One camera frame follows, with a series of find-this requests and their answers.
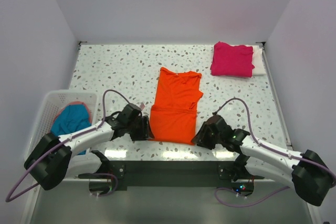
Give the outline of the orange t-shirt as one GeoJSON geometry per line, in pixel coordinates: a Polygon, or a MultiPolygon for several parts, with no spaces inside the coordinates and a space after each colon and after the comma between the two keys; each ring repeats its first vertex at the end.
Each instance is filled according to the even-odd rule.
{"type": "Polygon", "coordinates": [[[175,73],[160,69],[156,96],[150,113],[154,140],[192,145],[196,133],[197,104],[202,75],[189,71],[175,73]]]}

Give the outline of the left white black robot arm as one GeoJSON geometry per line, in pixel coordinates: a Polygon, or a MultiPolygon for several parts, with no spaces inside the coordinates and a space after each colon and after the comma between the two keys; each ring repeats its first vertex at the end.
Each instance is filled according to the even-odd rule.
{"type": "Polygon", "coordinates": [[[154,138],[149,117],[132,103],[83,130],[60,136],[44,135],[27,157],[24,168],[44,190],[55,188],[68,177],[103,178],[112,168],[107,157],[92,147],[126,134],[132,141],[154,138]]]}

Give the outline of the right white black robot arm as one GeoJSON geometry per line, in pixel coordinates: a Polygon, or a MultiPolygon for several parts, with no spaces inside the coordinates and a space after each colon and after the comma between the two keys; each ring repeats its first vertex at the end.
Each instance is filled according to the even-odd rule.
{"type": "Polygon", "coordinates": [[[238,154],[228,168],[219,168],[232,181],[262,177],[279,182],[305,202],[321,206],[333,187],[334,178],[320,156],[311,150],[305,153],[287,150],[252,135],[243,129],[233,129],[214,115],[205,121],[192,143],[209,150],[217,144],[238,154]]]}

